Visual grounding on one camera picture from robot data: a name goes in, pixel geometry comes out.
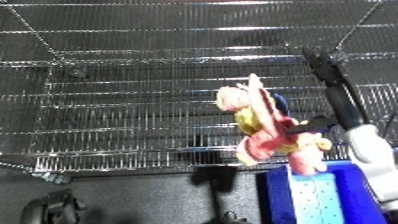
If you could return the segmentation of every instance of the pink fabric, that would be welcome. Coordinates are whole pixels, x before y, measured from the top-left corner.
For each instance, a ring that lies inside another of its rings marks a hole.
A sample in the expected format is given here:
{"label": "pink fabric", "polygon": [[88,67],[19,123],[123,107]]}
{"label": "pink fabric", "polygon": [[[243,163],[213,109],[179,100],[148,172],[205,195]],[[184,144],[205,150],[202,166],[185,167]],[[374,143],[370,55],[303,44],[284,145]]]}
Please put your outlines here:
{"label": "pink fabric", "polygon": [[311,133],[286,135],[285,131],[298,125],[298,122],[284,116],[273,105],[269,92],[263,88],[263,84],[255,74],[249,76],[247,91],[223,87],[218,97],[222,98],[223,107],[220,109],[224,111],[237,111],[250,105],[263,126],[260,131],[246,136],[238,144],[237,153],[243,155],[246,161],[255,164],[256,161],[268,159],[278,148],[296,144],[300,139],[299,148],[287,155],[292,170],[301,175],[313,175],[326,169],[326,165],[322,162],[323,151],[315,143],[316,135]]}
{"label": "pink fabric", "polygon": [[326,171],[326,164],[322,161],[323,151],[316,145],[316,135],[310,133],[300,134],[302,139],[307,139],[300,149],[288,154],[289,165],[292,170],[301,175],[314,175]]}
{"label": "pink fabric", "polygon": [[217,106],[222,111],[238,111],[250,105],[247,91],[238,87],[222,87],[217,94]]}

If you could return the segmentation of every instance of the blue container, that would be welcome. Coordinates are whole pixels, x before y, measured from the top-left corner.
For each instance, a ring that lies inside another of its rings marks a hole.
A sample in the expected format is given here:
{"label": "blue container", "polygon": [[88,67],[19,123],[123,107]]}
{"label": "blue container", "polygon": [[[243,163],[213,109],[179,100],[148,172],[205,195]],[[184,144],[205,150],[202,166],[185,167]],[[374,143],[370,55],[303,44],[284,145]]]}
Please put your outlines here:
{"label": "blue container", "polygon": [[366,189],[361,170],[348,161],[329,162],[327,172],[312,177],[288,166],[266,173],[275,224],[385,224]]}

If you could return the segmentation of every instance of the black clamp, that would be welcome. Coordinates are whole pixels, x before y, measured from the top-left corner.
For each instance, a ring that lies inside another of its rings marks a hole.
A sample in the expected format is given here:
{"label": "black clamp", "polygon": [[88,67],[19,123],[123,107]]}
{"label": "black clamp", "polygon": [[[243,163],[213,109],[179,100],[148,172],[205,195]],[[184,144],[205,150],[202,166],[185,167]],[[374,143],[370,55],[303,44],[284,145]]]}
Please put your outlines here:
{"label": "black clamp", "polygon": [[86,205],[67,189],[31,201],[22,212],[21,224],[78,224],[78,211]]}
{"label": "black clamp", "polygon": [[302,54],[312,69],[313,74],[324,82],[325,95],[331,105],[336,121],[344,130],[369,124],[366,111],[351,83],[338,67],[338,60],[333,55],[336,52],[316,55],[307,48]]}
{"label": "black clamp", "polygon": [[324,115],[315,116],[308,120],[305,124],[294,126],[286,131],[288,135],[301,134],[304,132],[324,133],[329,132],[332,127],[337,124],[334,116],[326,117]]}

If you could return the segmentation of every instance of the plush toy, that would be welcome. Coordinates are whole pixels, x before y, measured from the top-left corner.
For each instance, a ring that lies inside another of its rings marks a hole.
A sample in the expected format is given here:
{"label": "plush toy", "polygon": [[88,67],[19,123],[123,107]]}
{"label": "plush toy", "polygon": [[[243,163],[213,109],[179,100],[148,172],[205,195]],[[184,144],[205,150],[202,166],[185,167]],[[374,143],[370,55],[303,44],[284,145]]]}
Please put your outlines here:
{"label": "plush toy", "polygon": [[246,135],[236,149],[237,158],[248,166],[270,158],[275,151],[287,154],[292,170],[313,175],[326,170],[323,151],[332,146],[320,133],[287,135],[286,130],[299,122],[277,108],[276,98],[263,87],[259,77],[249,76],[248,86],[222,87],[217,106],[234,112],[239,129]]}

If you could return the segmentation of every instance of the metal grid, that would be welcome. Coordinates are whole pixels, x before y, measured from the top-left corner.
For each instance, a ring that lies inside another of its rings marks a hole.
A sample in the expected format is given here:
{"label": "metal grid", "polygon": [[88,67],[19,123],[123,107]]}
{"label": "metal grid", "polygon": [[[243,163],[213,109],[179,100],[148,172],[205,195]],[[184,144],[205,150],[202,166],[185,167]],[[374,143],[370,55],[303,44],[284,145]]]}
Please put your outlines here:
{"label": "metal grid", "polygon": [[[240,164],[216,91],[258,74],[294,117],[329,113],[300,46],[331,49],[372,1],[15,0],[0,3],[0,152],[34,172],[179,172]],[[344,45],[383,128],[397,105],[398,2]],[[388,133],[398,141],[397,121]],[[347,158],[340,130],[326,159]],[[258,168],[286,160],[276,156]]]}

